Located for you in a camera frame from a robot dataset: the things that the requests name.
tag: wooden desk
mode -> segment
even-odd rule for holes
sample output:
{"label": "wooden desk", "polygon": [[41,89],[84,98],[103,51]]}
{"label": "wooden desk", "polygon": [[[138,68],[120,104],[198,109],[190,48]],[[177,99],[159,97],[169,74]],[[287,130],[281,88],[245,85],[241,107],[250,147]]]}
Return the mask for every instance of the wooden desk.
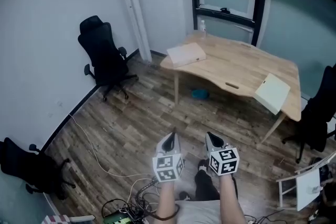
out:
{"label": "wooden desk", "polygon": [[206,60],[173,68],[169,56],[163,59],[161,67],[175,71],[175,105],[179,102],[178,71],[202,77],[221,89],[236,95],[253,97],[269,73],[290,86],[287,99],[281,108],[281,114],[263,140],[288,116],[292,120],[301,119],[301,92],[298,67],[291,61],[281,59],[240,41],[207,35],[201,38],[199,32],[188,36],[185,44],[196,42],[206,53]]}

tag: laminate flooring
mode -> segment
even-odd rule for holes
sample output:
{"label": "laminate flooring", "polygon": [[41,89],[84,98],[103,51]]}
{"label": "laminate flooring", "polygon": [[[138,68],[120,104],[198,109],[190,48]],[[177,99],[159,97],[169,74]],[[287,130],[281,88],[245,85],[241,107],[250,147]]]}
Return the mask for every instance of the laminate flooring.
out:
{"label": "laminate flooring", "polygon": [[[189,74],[180,73],[180,102],[175,107],[174,76],[171,71],[160,68],[162,59],[153,55],[153,62],[146,65],[137,54],[128,62],[130,73],[139,76],[139,81],[124,83],[128,100],[122,93],[112,90],[108,100],[103,102],[104,88],[100,88],[74,115],[91,139],[101,167],[110,173],[122,176],[152,174],[156,144],[176,127],[185,169],[182,180],[175,184],[175,195],[178,197],[178,193],[185,190],[194,196],[197,164],[205,157],[204,135],[211,131],[238,148],[240,163],[235,178],[239,203],[244,214],[260,218],[277,211],[276,179],[291,176],[296,169],[309,165],[314,157],[325,157],[336,149],[333,139],[328,140],[323,153],[311,151],[306,146],[302,161],[297,165],[298,145],[294,142],[283,145],[281,142],[293,135],[293,121],[284,120],[264,144],[258,145],[277,117],[254,99],[230,94]],[[193,99],[193,89],[207,89],[210,96],[207,100]],[[104,172],[83,130],[73,119],[58,133],[46,153],[59,163],[70,158],[64,177],[77,185],[75,189],[65,186],[68,198],[64,201],[51,196],[60,213],[68,216],[92,214],[96,216],[96,223],[102,223],[100,210],[106,201],[115,198],[127,200],[137,179],[152,177],[122,178]],[[216,176],[213,176],[213,181],[218,186]],[[132,194],[148,182],[136,182]],[[157,201],[155,195],[151,197],[151,201]],[[295,192],[288,198],[289,205],[294,197]],[[118,206],[120,203],[114,203],[108,208],[113,211]],[[313,207],[314,204],[300,212],[282,211],[270,219],[307,223]]]}

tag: black office chair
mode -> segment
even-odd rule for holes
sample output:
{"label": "black office chair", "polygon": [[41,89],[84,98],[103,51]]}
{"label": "black office chair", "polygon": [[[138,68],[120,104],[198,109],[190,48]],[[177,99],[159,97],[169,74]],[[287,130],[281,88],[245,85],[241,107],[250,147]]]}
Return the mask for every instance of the black office chair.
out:
{"label": "black office chair", "polygon": [[40,152],[36,145],[29,146],[30,151],[39,154],[26,152],[18,147],[12,140],[5,138],[0,142],[0,165],[1,171],[5,174],[12,175],[23,179],[28,184],[35,186],[32,188],[26,184],[26,190],[33,194],[36,193],[55,193],[60,200],[66,198],[62,184],[67,184],[72,188],[76,185],[65,181],[62,177],[62,168],[70,160],[66,159],[61,165],[49,156]]}
{"label": "black office chair", "polygon": [[88,53],[91,64],[94,67],[94,74],[90,71],[90,65],[84,67],[85,75],[91,75],[98,86],[107,85],[103,94],[103,100],[106,101],[107,94],[117,85],[128,99],[128,94],[120,85],[120,82],[126,79],[139,79],[137,75],[127,75],[127,52],[125,48],[117,49],[112,38],[111,25],[103,23],[97,15],[89,17],[82,21],[79,26],[80,35],[78,42]]}
{"label": "black office chair", "polygon": [[327,138],[336,134],[335,130],[327,134],[329,122],[336,113],[336,66],[327,66],[324,70],[321,86],[314,98],[309,99],[305,109],[301,112],[301,120],[297,123],[296,134],[282,142],[300,142],[300,156],[296,160],[300,163],[304,144],[310,149],[323,152]]}

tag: desk leg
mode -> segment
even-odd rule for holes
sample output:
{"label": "desk leg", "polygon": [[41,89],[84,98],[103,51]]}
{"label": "desk leg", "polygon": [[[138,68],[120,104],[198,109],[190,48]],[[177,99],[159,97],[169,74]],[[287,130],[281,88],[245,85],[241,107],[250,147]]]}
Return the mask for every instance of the desk leg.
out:
{"label": "desk leg", "polygon": [[261,144],[274,132],[274,130],[279,126],[279,124],[284,120],[285,117],[286,115],[282,112],[272,128],[267,132],[264,139],[260,142]]}
{"label": "desk leg", "polygon": [[179,85],[178,85],[178,75],[179,73],[177,71],[174,72],[174,85],[175,85],[175,105],[179,104]]}

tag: white shirt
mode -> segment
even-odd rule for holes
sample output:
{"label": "white shirt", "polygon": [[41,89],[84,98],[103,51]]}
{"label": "white shirt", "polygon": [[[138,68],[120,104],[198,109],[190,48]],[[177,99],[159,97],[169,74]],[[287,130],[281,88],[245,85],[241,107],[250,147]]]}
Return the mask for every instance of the white shirt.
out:
{"label": "white shirt", "polygon": [[215,201],[177,201],[177,224],[221,224],[220,204]]}

